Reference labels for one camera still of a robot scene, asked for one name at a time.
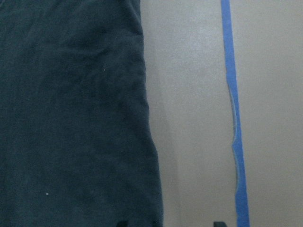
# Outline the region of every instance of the dark fabric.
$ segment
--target dark fabric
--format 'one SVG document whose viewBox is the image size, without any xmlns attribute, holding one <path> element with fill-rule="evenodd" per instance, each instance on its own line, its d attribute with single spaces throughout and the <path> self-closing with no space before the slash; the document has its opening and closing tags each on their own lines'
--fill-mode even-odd
<svg viewBox="0 0 303 227">
<path fill-rule="evenodd" d="M 139 0 L 3 1 L 0 97 L 1 227 L 162 226 Z"/>
</svg>

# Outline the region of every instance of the white surface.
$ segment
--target white surface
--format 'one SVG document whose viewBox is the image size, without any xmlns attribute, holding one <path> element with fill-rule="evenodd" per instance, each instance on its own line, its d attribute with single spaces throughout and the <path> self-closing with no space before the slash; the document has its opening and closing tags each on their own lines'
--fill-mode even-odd
<svg viewBox="0 0 303 227">
<path fill-rule="evenodd" d="M 165 227 L 236 226 L 219 0 L 142 0 Z M 303 226 L 303 2 L 231 0 L 252 227 Z"/>
</svg>

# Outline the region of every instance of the black object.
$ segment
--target black object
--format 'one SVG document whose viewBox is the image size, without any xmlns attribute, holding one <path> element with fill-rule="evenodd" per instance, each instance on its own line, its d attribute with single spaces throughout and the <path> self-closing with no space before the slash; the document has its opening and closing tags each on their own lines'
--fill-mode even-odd
<svg viewBox="0 0 303 227">
<path fill-rule="evenodd" d="M 0 4 L 0 226 L 161 227 L 139 0 Z"/>
<path fill-rule="evenodd" d="M 214 222 L 214 227 L 227 227 L 227 225 L 222 221 L 218 221 Z"/>
</svg>

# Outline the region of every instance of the blue painter's tape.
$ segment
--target blue painter's tape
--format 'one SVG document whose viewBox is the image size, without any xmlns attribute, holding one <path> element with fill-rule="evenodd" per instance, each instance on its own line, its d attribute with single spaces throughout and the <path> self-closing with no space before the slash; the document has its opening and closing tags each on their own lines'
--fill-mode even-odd
<svg viewBox="0 0 303 227">
<path fill-rule="evenodd" d="M 223 23 L 223 40 L 225 49 L 225 66 L 226 80 L 229 86 L 229 91 L 232 101 L 233 120 L 234 120 L 234 141 L 232 144 L 236 170 L 237 170 L 237 189 L 236 189 L 236 211 L 237 211 L 237 226 L 249 227 L 249 208 L 246 190 L 246 175 L 244 165 L 244 155 L 241 137 L 241 123 L 238 101 L 238 88 L 236 78 L 236 66 L 232 40 L 232 19 L 229 0 L 221 0 L 222 7 L 222 23 Z"/>
</svg>

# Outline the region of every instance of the dark gray cloth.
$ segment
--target dark gray cloth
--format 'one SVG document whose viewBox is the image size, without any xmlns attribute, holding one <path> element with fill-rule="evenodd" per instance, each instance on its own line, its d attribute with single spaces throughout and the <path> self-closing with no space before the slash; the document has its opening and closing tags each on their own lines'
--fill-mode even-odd
<svg viewBox="0 0 303 227">
<path fill-rule="evenodd" d="M 0 5 L 0 226 L 161 227 L 139 0 Z"/>
</svg>

